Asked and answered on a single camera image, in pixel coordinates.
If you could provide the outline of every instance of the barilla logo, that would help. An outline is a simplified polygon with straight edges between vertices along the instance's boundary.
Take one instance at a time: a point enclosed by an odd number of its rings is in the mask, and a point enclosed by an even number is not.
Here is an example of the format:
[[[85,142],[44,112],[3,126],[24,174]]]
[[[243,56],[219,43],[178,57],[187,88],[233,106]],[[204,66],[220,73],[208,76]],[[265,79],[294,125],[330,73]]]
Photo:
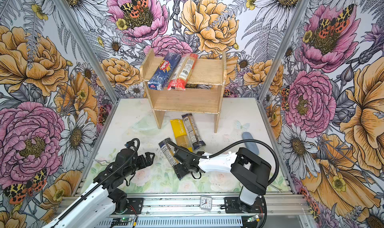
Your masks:
[[[170,63],[169,61],[162,61],[160,64],[160,69],[165,73],[170,71]]]

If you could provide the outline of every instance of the pink peony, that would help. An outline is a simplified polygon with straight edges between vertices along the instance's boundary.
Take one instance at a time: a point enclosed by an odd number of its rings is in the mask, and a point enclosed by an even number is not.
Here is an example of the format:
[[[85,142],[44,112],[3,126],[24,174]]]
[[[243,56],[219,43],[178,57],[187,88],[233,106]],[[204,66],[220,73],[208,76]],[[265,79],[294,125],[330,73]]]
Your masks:
[[[296,58],[304,64],[309,64],[314,69],[322,69],[325,73],[336,70],[343,62],[348,59],[355,50],[358,42],[353,42],[356,37],[355,31],[358,28],[360,19],[356,18],[356,6],[353,6],[353,11],[349,17],[349,24],[346,28],[337,33],[330,30],[325,38],[319,37],[321,19],[337,18],[343,10],[336,11],[336,7],[332,10],[329,6],[319,6],[313,16],[304,26],[305,34],[303,42],[296,52]]]
[[[288,124],[295,124],[314,138],[328,127],[336,110],[329,78],[320,71],[300,71],[290,85],[289,111],[285,113]]]
[[[169,35],[158,36],[154,39],[152,45],[147,45],[144,48],[144,53],[147,54],[150,48],[153,48],[156,56],[165,56],[168,52],[179,54],[193,53],[193,50],[188,43],[179,41],[175,37]]]
[[[140,13],[138,18],[124,16],[121,5],[131,3],[132,0],[107,0],[110,21],[118,22],[117,30],[123,32],[122,41],[127,44],[142,42],[164,34],[168,28],[168,10],[157,0],[148,0],[148,7]]]
[[[64,122],[50,108],[24,102],[16,109],[0,110],[0,185],[25,184],[43,168],[52,175],[61,164],[58,156]]]

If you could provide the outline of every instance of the butterfly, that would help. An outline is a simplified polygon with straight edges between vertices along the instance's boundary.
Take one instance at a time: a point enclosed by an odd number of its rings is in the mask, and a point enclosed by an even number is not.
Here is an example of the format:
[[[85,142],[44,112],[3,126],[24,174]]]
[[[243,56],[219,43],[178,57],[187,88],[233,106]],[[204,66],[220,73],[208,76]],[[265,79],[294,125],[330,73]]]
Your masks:
[[[132,0],[131,3],[121,5],[120,9],[127,17],[138,18],[146,7],[148,7],[148,0]]]
[[[35,177],[26,184],[13,184],[4,189],[4,194],[10,198],[9,203],[12,205],[20,204],[25,200],[26,196],[34,196],[36,192],[40,192],[47,183],[47,169],[44,168]]]
[[[335,32],[341,33],[345,30],[350,23],[349,18],[352,15],[354,6],[354,4],[348,5],[337,18],[333,18],[332,20],[326,18],[319,20],[319,37],[324,39],[328,34],[333,35]]]

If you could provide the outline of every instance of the clock face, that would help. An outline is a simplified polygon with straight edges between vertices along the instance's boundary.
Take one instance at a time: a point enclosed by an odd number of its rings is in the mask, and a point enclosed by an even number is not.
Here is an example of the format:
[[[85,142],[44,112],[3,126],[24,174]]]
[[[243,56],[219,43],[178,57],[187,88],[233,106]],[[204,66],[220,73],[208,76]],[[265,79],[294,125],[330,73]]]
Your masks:
[[[211,210],[212,209],[212,197],[202,195],[200,198],[200,209]]]

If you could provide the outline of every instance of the black cable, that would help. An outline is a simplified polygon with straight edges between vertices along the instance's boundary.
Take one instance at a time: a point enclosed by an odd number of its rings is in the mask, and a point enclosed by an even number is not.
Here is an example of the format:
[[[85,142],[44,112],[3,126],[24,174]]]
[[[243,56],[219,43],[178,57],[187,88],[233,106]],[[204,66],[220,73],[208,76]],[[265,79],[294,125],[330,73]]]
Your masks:
[[[186,149],[186,148],[184,148],[182,146],[178,146],[178,145],[176,145],[175,143],[173,143],[170,140],[166,140],[166,142],[168,144],[170,144],[171,146],[174,146],[175,148],[181,149],[181,150],[185,151],[186,153],[188,153],[190,155],[193,155],[195,157],[202,158],[202,159],[208,159],[207,156],[198,155],[198,154],[195,154],[193,152],[190,152],[188,149]],[[261,140],[255,140],[255,139],[239,140],[239,141],[237,141],[237,142],[235,142],[233,144],[230,144],[226,148],[224,148],[224,149],[214,153],[213,155],[210,155],[209,158],[214,158],[214,157],[216,157],[218,155],[221,155],[224,152],[226,152],[227,150],[231,149],[232,147],[234,147],[236,145],[239,145],[239,144],[242,144],[242,143],[246,143],[246,142],[254,142],[254,143],[257,143],[257,144],[261,144],[261,145],[265,146],[272,153],[273,159],[275,160],[276,167],[275,167],[275,173],[273,173],[272,177],[268,181],[268,185],[270,185],[276,179],[277,175],[279,174],[279,160],[277,158],[277,155],[276,155],[275,151],[269,145],[267,145],[265,142],[262,142]]]
[[[262,202],[264,203],[264,214],[263,214],[263,222],[262,222],[262,225],[261,225],[259,228],[263,228],[263,226],[265,225],[265,222],[266,222],[266,214],[268,213],[268,211],[267,211],[267,209],[266,209],[265,198],[264,198],[263,195],[262,195]]]
[[[132,143],[134,144],[134,141],[137,142],[137,146],[136,146],[136,147],[135,147],[134,145],[132,145]],[[127,161],[126,161],[124,164],[122,164],[120,167],[118,167],[116,170],[114,170],[111,174],[109,174],[109,175],[108,175],[105,179],[103,179],[100,183],[98,183],[98,184],[95,185],[92,189],[90,189],[89,192],[87,192],[85,195],[80,196],[80,199],[79,199],[77,202],[75,202],[72,206],[70,206],[70,207],[68,208],[67,211],[65,211],[62,215],[60,215],[60,216],[58,217],[56,224],[54,224],[53,226],[51,226],[51,228],[52,228],[52,227],[55,227],[55,226],[59,223],[59,221],[61,221],[65,216],[67,216],[67,215],[69,214],[69,212],[71,212],[76,206],[78,206],[80,202],[82,202],[83,200],[85,200],[87,196],[89,196],[89,195],[90,195],[92,192],[94,192],[99,186],[101,186],[102,183],[104,183],[107,179],[109,179],[111,176],[113,176],[115,173],[117,173],[119,170],[121,170],[123,167],[125,167],[125,166],[126,166],[132,159],[133,159],[133,156],[137,153],[137,150],[138,150],[139,147],[140,147],[140,140],[137,139],[137,138],[132,139],[132,140],[129,142],[129,144],[127,145],[127,148],[129,148],[129,147],[131,147],[131,146],[135,147],[135,150],[134,150],[133,154],[127,159]]]

